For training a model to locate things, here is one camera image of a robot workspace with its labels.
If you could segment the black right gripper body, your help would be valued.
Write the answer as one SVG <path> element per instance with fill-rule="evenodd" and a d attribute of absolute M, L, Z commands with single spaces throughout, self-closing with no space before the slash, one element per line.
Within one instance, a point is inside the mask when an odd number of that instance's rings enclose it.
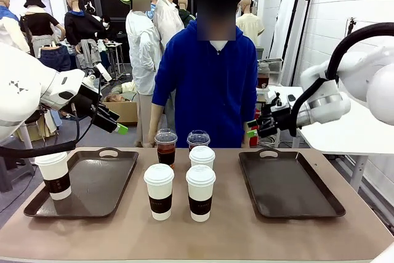
<path fill-rule="evenodd" d="M 257 134 L 259 137 L 275 135 L 278 131 L 288 130 L 291 127 L 291 107 L 287 100 L 280 99 L 280 93 L 270 103 L 262 107 L 258 120 Z"/>

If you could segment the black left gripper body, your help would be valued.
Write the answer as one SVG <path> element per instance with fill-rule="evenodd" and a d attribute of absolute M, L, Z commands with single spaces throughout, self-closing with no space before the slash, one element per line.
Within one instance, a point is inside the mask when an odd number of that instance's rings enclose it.
<path fill-rule="evenodd" d="M 93 125 L 111 133 L 110 124 L 117 123 L 117 121 L 106 118 L 101 114 L 100 106 L 104 104 L 100 101 L 102 98 L 100 90 L 94 86 L 96 79 L 94 74 L 84 77 L 78 93 L 61 108 L 61 111 L 72 114 L 72 107 L 74 107 L 78 116 L 90 117 Z"/>

